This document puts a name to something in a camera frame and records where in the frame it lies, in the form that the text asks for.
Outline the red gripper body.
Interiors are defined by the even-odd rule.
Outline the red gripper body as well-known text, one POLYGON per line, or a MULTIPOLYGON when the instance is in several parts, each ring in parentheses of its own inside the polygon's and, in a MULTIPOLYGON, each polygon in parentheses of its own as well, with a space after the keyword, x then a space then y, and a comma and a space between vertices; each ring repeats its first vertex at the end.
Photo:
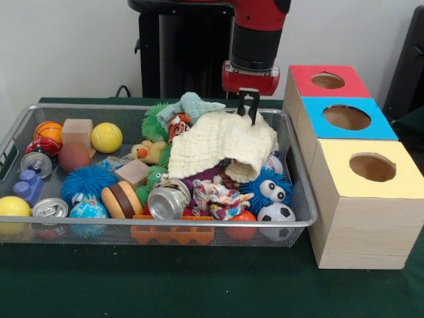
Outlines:
POLYGON ((222 87, 225 91, 238 93, 240 90, 254 89, 261 95, 271 96, 280 80, 280 69, 253 72, 237 68, 230 61, 224 61, 221 72, 222 87))

